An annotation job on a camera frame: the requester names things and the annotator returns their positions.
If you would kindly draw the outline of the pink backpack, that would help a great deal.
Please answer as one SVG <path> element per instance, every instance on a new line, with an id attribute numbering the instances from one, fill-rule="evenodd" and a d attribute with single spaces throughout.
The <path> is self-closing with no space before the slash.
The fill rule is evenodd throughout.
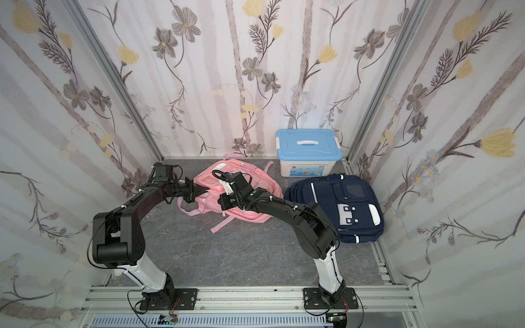
<path id="1" fill-rule="evenodd" d="M 235 220 L 263 224 L 272 216 L 249 210 L 247 204 L 250 202 L 249 198 L 261 191 L 268 191 L 278 198 L 283 197 L 279 184 L 268 175 L 272 165 L 273 162 L 269 161 L 261 169 L 234 158 L 218 161 L 194 178 L 195 184 L 207 188 L 204 194 L 195 198 L 196 208 L 187 210 L 183 198 L 177 199 L 177 206 L 190 217 L 205 213 L 222 215 L 224 220 L 211 229 L 213 233 Z"/>

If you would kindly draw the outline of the navy blue backpack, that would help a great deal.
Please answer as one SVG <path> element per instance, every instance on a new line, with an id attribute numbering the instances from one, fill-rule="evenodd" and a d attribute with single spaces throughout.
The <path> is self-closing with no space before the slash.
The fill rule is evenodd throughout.
<path id="1" fill-rule="evenodd" d="M 343 243 L 376 242 L 384 232 L 384 216 L 366 180 L 331 174 L 301 180 L 284 192 L 284 199 L 316 202 L 332 222 Z"/>

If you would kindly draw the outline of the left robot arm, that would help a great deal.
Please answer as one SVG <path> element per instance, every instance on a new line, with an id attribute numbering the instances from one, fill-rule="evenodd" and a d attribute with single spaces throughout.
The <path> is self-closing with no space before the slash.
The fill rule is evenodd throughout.
<path id="1" fill-rule="evenodd" d="M 140 310 L 168 310 L 180 296 L 172 278 L 160 270 L 146 253 L 146 240 L 141 221 L 158 204 L 183 198 L 187 203 L 205 194 L 209 188 L 181 180 L 176 166 L 156 163 L 145 184 L 124 204 L 95 215 L 88 253 L 94 267 L 124 273 L 139 286 Z"/>

